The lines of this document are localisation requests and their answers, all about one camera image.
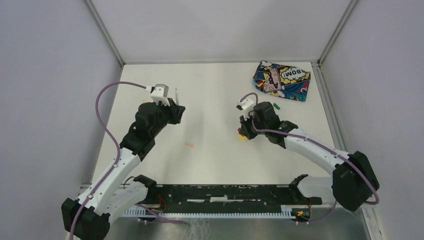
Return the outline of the red white pen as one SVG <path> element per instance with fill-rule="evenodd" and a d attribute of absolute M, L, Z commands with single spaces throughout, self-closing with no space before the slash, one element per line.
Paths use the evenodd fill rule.
<path fill-rule="evenodd" d="M 179 104 L 179 93 L 178 93 L 178 89 L 177 88 L 175 88 L 175 104 L 177 105 L 177 106 L 179 106 L 180 104 Z"/>

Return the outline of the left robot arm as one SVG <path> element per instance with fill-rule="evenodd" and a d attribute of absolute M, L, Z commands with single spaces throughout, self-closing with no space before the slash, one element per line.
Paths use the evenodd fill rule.
<path fill-rule="evenodd" d="M 61 205 L 64 229 L 71 237 L 81 240 L 103 240 L 112 224 L 124 212 L 143 201 L 153 203 L 157 190 L 147 183 L 136 181 L 123 191 L 121 183 L 155 146 L 155 137 L 167 125 L 181 123 L 185 106 L 172 99 L 169 105 L 143 103 L 135 121 L 118 145 L 118 154 L 83 193 L 75 200 L 67 198 Z"/>

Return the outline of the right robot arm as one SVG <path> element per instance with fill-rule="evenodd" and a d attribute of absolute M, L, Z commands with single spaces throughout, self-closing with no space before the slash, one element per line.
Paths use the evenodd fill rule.
<path fill-rule="evenodd" d="M 238 132 L 248 140 L 263 135 L 272 144 L 297 153 L 328 173 L 328 177 L 303 175 L 289 189 L 289 199 L 302 204 L 308 198 L 335 201 L 354 212 L 363 204 L 380 202 L 380 184 L 368 157 L 360 152 L 349 153 L 314 140 L 308 133 L 288 120 L 280 120 L 270 102 L 255 103 L 250 99 L 238 102 Z"/>

